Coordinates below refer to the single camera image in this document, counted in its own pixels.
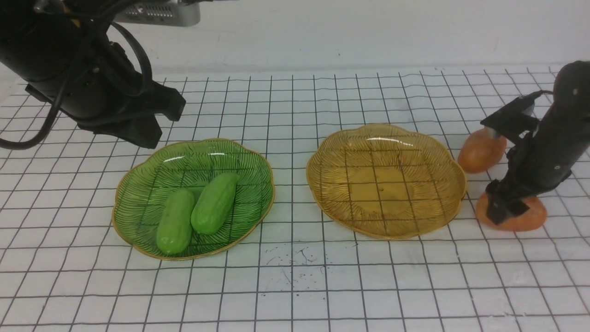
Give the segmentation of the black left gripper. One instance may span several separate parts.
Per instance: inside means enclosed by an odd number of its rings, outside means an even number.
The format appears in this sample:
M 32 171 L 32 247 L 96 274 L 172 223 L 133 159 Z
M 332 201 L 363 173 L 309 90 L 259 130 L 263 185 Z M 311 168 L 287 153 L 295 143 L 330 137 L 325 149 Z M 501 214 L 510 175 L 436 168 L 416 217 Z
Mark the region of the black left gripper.
M 138 53 L 142 73 L 133 69 L 116 43 L 26 42 L 26 90 L 51 108 L 38 134 L 25 147 L 45 139 L 57 113 L 63 112 L 82 130 L 154 148 L 162 134 L 155 116 L 179 120 L 185 99 L 178 91 L 154 82 L 149 60 L 141 48 Z

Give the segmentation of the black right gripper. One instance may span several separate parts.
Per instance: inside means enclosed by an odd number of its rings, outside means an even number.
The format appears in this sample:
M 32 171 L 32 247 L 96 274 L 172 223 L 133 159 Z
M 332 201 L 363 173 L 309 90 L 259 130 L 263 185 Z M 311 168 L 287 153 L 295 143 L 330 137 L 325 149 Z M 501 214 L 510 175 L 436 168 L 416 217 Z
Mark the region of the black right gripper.
M 542 157 L 538 153 L 507 153 L 506 157 L 508 170 L 504 178 L 494 179 L 485 188 L 485 216 L 494 225 L 522 216 L 529 210 L 524 198 L 552 191 L 572 174 L 572 159 Z

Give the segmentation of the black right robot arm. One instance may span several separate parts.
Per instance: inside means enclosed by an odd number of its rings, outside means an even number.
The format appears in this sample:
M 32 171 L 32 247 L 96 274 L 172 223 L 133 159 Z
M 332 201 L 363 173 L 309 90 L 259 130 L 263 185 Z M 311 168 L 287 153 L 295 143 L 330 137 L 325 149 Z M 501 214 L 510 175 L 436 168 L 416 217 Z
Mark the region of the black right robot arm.
M 481 124 L 513 143 L 503 179 L 487 185 L 487 218 L 501 225 L 529 210 L 525 198 L 550 192 L 571 175 L 590 142 L 590 64 L 574 61 L 556 76 L 553 103 L 542 119 L 532 111 L 545 90 L 517 97 Z

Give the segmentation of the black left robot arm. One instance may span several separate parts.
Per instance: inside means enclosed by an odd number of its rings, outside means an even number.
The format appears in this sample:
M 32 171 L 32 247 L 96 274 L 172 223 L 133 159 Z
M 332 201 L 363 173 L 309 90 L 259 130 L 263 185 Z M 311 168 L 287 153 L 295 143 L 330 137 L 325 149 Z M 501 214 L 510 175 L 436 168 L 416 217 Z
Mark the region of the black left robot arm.
M 81 130 L 154 149 L 162 135 L 156 118 L 177 122 L 186 101 L 153 80 L 138 40 L 115 17 L 135 0 L 3 0 L 1 63 L 48 103 L 38 133 L 27 141 L 1 140 L 10 150 L 32 148 L 63 113 Z

